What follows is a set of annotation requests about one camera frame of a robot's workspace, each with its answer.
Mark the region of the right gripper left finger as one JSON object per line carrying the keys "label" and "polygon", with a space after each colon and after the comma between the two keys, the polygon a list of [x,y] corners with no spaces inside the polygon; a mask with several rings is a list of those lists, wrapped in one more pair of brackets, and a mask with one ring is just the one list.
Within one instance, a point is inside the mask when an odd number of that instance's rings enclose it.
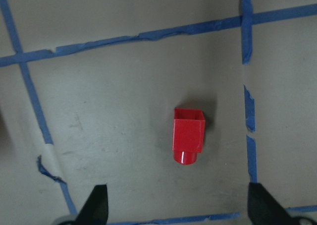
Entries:
{"label": "right gripper left finger", "polygon": [[75,225],[106,225],[108,221],[107,185],[96,185],[76,217]]}

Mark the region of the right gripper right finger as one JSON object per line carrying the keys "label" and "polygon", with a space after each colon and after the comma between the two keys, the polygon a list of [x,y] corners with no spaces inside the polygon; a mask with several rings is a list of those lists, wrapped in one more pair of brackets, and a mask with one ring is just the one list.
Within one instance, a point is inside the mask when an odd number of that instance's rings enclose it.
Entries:
{"label": "right gripper right finger", "polygon": [[248,217],[254,225],[299,225],[303,217],[292,217],[260,183],[249,183]]}

